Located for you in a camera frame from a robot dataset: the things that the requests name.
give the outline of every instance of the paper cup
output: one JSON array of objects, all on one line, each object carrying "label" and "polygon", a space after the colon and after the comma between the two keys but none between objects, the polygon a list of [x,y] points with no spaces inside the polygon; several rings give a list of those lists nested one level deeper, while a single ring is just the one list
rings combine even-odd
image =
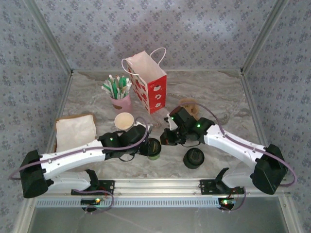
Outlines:
[{"label": "paper cup", "polygon": [[128,130],[134,125],[134,117],[130,113],[120,113],[115,118],[115,126],[119,130]]}]

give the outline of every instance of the paper bag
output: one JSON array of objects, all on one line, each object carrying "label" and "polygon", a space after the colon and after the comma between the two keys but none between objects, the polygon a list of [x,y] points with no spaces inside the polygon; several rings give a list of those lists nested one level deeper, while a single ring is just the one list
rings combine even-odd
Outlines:
[{"label": "paper bag", "polygon": [[[151,55],[159,49],[164,49],[164,55],[159,63],[156,63]],[[166,102],[167,74],[159,66],[166,49],[158,48],[155,51],[150,55],[143,51],[121,61],[125,72],[131,75],[134,92],[150,114],[165,107]],[[127,62],[127,69],[123,66],[124,60]]]}]

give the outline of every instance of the wire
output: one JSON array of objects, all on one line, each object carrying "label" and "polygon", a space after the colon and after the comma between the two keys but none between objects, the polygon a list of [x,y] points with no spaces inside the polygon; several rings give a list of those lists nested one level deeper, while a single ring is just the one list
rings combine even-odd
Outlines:
[{"label": "wire", "polygon": [[196,144],[196,145],[193,145],[193,146],[184,146],[184,144],[181,144],[183,147],[186,147],[186,148],[190,148],[190,147],[197,147],[197,146],[199,146],[201,144],[201,142],[199,142],[198,144]]},{"label": "wire", "polygon": [[297,183],[297,175],[296,175],[295,171],[291,168],[291,166],[290,166],[288,163],[286,163],[285,161],[283,161],[282,159],[276,157],[275,155],[273,155],[273,154],[271,154],[271,153],[268,153],[268,152],[266,152],[266,151],[264,151],[264,150],[260,150],[260,149],[257,149],[257,148],[253,148],[253,147],[251,147],[251,146],[249,146],[249,145],[247,145],[247,144],[244,144],[244,143],[242,143],[242,142],[239,142],[239,141],[233,139],[232,137],[228,136],[228,135],[225,133],[225,131],[224,131],[224,129],[223,129],[223,127],[222,127],[222,125],[221,125],[219,119],[216,117],[216,115],[215,115],[211,110],[209,110],[207,107],[205,107],[204,105],[202,105],[202,104],[200,104],[200,103],[196,103],[196,102],[185,102],[185,103],[181,103],[181,104],[178,105],[178,106],[181,106],[181,105],[184,105],[184,104],[197,104],[197,105],[201,106],[202,108],[204,108],[205,110],[207,110],[207,111],[216,119],[217,124],[218,124],[218,126],[219,126],[219,129],[220,129],[220,131],[222,132],[223,136],[225,136],[226,138],[228,138],[230,141],[234,142],[234,143],[237,144],[237,145],[243,146],[243,147],[245,147],[245,148],[247,148],[247,149],[255,150],[255,151],[259,152],[259,153],[263,153],[263,154],[265,154],[265,155],[267,155],[267,156],[269,156],[269,157],[271,157],[271,158],[277,160],[278,162],[282,163],[284,166],[286,166],[286,167],[288,168],[288,170],[291,171],[291,173],[293,174],[294,180],[293,180],[292,182],[290,182],[290,183],[287,183],[287,184],[280,184],[280,186],[283,186],[283,187],[290,187],[290,186],[294,185],[295,183]]},{"label": "wire", "polygon": [[226,199],[229,199],[229,198],[231,197],[231,195],[232,195],[232,191],[231,191],[231,193],[229,194],[229,196],[226,197]]},{"label": "wire", "polygon": [[130,159],[130,160],[124,160],[124,159],[121,159],[121,158],[119,158],[122,162],[130,162],[130,161],[132,161],[133,159],[135,158],[135,155],[133,155],[133,157]]},{"label": "wire", "polygon": [[77,189],[73,189],[73,191],[77,192],[77,193],[80,193],[80,194],[96,194],[96,193],[104,193],[104,194],[108,194],[111,196],[112,200],[111,200],[111,203],[110,205],[107,207],[107,208],[104,208],[104,209],[99,209],[97,206],[95,205],[88,205],[86,207],[86,212],[87,212],[87,209],[88,208],[95,208],[96,211],[93,211],[93,212],[87,212],[91,215],[93,214],[100,214],[100,213],[103,213],[103,212],[106,212],[108,210],[110,210],[112,208],[112,206],[114,205],[115,203],[115,198],[113,197],[112,193],[108,192],[108,191],[105,191],[105,190],[96,190],[96,191],[80,191],[80,190],[77,190]]},{"label": "wire", "polygon": [[237,211],[237,210],[241,209],[241,207],[243,206],[243,204],[244,204],[244,202],[245,202],[245,200],[246,200],[246,188],[244,187],[243,190],[244,190],[244,197],[243,197],[243,199],[242,199],[241,204],[238,206],[238,208],[236,208],[236,209],[234,209],[234,210],[229,210],[229,209],[227,209],[227,208],[225,208],[225,207],[222,206],[222,207],[220,207],[220,209],[226,210],[226,211],[229,211],[229,212]]},{"label": "wire", "polygon": [[233,188],[233,190],[235,191],[235,193],[237,194],[237,200],[236,201],[238,201],[238,199],[240,198],[239,197],[239,193],[238,193],[238,191],[237,191],[237,189],[236,188]]},{"label": "wire", "polygon": [[104,187],[99,187],[100,190],[106,191]]},{"label": "wire", "polygon": [[142,117],[137,117],[135,119],[135,121],[137,121],[137,119],[142,119],[142,121],[145,123],[145,134],[143,135],[143,137],[141,138],[141,140],[139,140],[138,142],[130,145],[130,146],[126,146],[126,147],[89,147],[89,148],[85,148],[85,149],[80,149],[80,150],[75,150],[75,151],[72,151],[72,152],[68,152],[68,153],[65,153],[65,154],[62,154],[62,155],[58,155],[58,156],[55,156],[53,158],[50,158],[50,159],[44,159],[44,160],[39,160],[39,161],[36,161],[36,162],[33,162],[33,163],[30,163],[30,164],[27,164],[27,165],[24,165],[24,166],[21,166],[20,168],[18,168],[17,170],[15,170],[14,172],[12,172],[12,174],[8,177],[9,180],[20,180],[20,178],[16,178],[16,177],[13,177],[15,176],[18,172],[26,169],[26,168],[29,168],[31,166],[35,166],[35,165],[39,165],[39,164],[43,164],[43,163],[47,163],[47,162],[51,162],[51,161],[55,161],[57,159],[61,159],[61,158],[64,158],[64,157],[67,157],[67,156],[70,156],[70,155],[74,155],[74,154],[77,154],[77,153],[81,153],[81,152],[85,152],[85,151],[88,151],[88,150],[127,150],[127,149],[130,149],[130,148],[133,148],[133,147],[136,147],[138,146],[140,143],[142,143],[145,138],[147,137],[148,135],[148,123],[147,121],[142,118]]}]

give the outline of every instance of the white paper bag handle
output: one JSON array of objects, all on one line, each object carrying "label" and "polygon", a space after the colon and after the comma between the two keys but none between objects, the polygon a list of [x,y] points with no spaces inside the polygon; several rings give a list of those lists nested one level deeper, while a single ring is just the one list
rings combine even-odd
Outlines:
[{"label": "white paper bag handle", "polygon": [[124,65],[123,65],[123,61],[127,61],[125,58],[123,58],[122,60],[121,60],[121,65],[122,65],[122,68],[124,69],[124,71],[126,72],[126,73],[128,73],[128,74],[133,74],[133,75],[138,75],[139,76],[139,74],[134,74],[134,73],[131,73],[131,72],[128,72],[125,68],[124,68]]},{"label": "white paper bag handle", "polygon": [[165,54],[166,54],[166,48],[164,48],[164,47],[158,48],[158,49],[156,49],[155,51],[158,51],[158,50],[160,50],[160,49],[164,49],[164,54],[163,54],[162,59],[159,61],[158,65],[160,64],[160,62],[162,62],[162,60],[163,60],[163,58],[165,57]]}]

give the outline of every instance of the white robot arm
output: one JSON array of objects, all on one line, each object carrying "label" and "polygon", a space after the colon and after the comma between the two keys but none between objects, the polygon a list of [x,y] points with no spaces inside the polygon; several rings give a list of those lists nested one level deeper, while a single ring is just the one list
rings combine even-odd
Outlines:
[{"label": "white robot arm", "polygon": [[224,131],[209,119],[194,119],[183,107],[174,109],[166,120],[170,128],[165,129],[160,137],[162,145],[176,146],[186,140],[199,141],[233,155],[248,166],[248,172],[244,172],[245,167],[242,172],[233,169],[226,172],[222,182],[229,188],[253,183],[262,192],[274,194],[288,170],[277,146],[271,144],[266,148],[244,140]]},{"label": "white robot arm", "polygon": [[86,145],[63,152],[39,155],[34,150],[26,155],[20,169],[10,177],[20,173],[25,198],[37,197],[48,190],[86,190],[92,186],[92,182],[98,181],[94,171],[66,171],[88,163],[121,158],[124,154],[157,156],[161,151],[161,144],[154,138],[148,138],[151,130],[151,125],[146,129],[137,122],[127,132],[105,133]]}]

